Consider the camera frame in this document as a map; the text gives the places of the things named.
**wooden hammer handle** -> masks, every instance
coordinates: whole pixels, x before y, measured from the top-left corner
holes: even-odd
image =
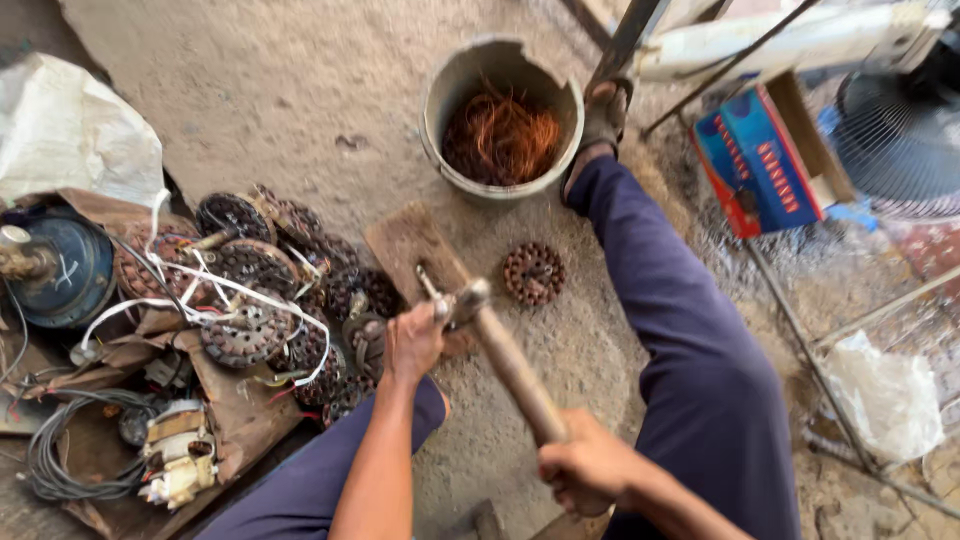
[[[480,307],[473,317],[473,331],[487,354],[500,382],[514,398],[520,414],[534,433],[537,446],[570,439],[566,423],[540,382],[514,337],[503,328],[490,306]]]

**dirt floor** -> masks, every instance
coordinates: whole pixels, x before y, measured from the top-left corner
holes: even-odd
[[[24,46],[19,29],[29,29],[36,16],[17,7],[25,3],[32,4],[0,0],[5,13],[25,19],[18,27],[0,26],[0,46]],[[636,438],[643,417],[636,381],[648,357],[626,324],[589,224],[563,209],[552,189],[512,208],[470,204],[431,169],[417,131],[421,91],[434,63],[478,34],[518,35],[557,73],[585,82],[599,53],[560,2],[62,4],[90,56],[156,129],[164,163],[192,203],[209,191],[262,183],[310,205],[329,229],[359,244],[378,217],[424,200],[468,268],[494,282],[515,244],[536,239],[557,248],[567,265],[567,288],[557,302],[519,308],[499,294],[495,306],[561,405],[586,407],[622,437]],[[30,40],[44,49],[40,37]],[[889,488],[805,449],[800,433],[820,394],[764,279],[729,233],[684,131],[671,121],[647,143],[638,141],[637,127],[681,90],[637,88],[621,157],[736,302],[783,376],[796,426],[804,537],[960,537],[960,523],[910,501],[921,516],[915,521]],[[336,143],[338,135],[364,142],[345,147]],[[869,233],[858,224],[830,222],[769,235],[761,247],[812,336],[920,282],[883,229]],[[960,390],[956,321],[937,298],[923,298],[868,330],[880,348],[929,355],[941,403]],[[559,508],[535,477],[528,430],[483,358],[454,358],[435,375],[452,414],[415,459],[417,537],[471,538],[470,511],[491,498],[510,536],[529,538]],[[935,451],[927,471],[930,489],[952,492],[959,504],[960,492],[952,491],[960,479],[952,464],[956,450],[947,443]],[[922,481],[920,465],[898,478]]]

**black fan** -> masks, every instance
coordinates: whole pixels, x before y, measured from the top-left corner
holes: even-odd
[[[960,35],[945,33],[909,75],[851,74],[837,111],[837,154],[876,213],[960,215]]]

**blue motor housing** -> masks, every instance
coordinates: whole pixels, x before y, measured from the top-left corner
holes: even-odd
[[[9,281],[23,316],[45,328],[78,328],[107,305],[116,287],[113,245],[103,232],[81,221],[70,207],[20,216],[16,225],[31,244],[54,253],[57,269],[36,280]]]

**person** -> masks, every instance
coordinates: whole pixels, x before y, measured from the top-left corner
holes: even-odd
[[[556,501],[615,503],[604,538],[799,540],[780,379],[736,308],[657,204],[617,162],[631,88],[588,92],[564,203],[587,217],[650,363],[631,448],[582,410],[572,440],[539,450]],[[308,443],[204,530],[202,540],[397,539],[413,535],[411,454],[448,403],[426,376],[442,324],[423,304],[390,321],[376,394]]]

